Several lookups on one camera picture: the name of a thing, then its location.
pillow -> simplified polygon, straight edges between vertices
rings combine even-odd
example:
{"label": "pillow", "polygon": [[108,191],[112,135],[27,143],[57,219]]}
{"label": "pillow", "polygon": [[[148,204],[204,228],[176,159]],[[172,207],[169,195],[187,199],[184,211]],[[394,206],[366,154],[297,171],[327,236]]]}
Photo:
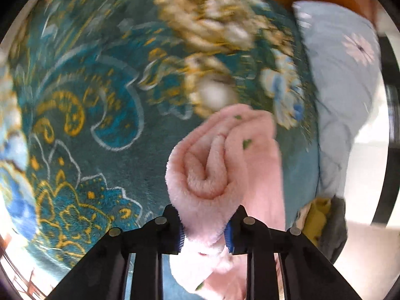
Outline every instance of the pillow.
{"label": "pillow", "polygon": [[350,150],[381,70],[377,35],[372,23],[336,4],[299,1],[293,9],[317,88],[318,194],[343,196]]}

pink towel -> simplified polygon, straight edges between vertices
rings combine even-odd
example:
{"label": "pink towel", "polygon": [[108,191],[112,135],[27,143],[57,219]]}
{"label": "pink towel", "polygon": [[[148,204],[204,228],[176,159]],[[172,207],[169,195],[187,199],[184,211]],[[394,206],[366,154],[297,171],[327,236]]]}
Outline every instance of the pink towel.
{"label": "pink towel", "polygon": [[242,204],[268,227],[285,230],[281,155],[269,112],[243,104],[212,115],[173,149],[165,180],[185,229],[171,270],[188,292],[243,300],[245,255],[232,256],[224,228]]}

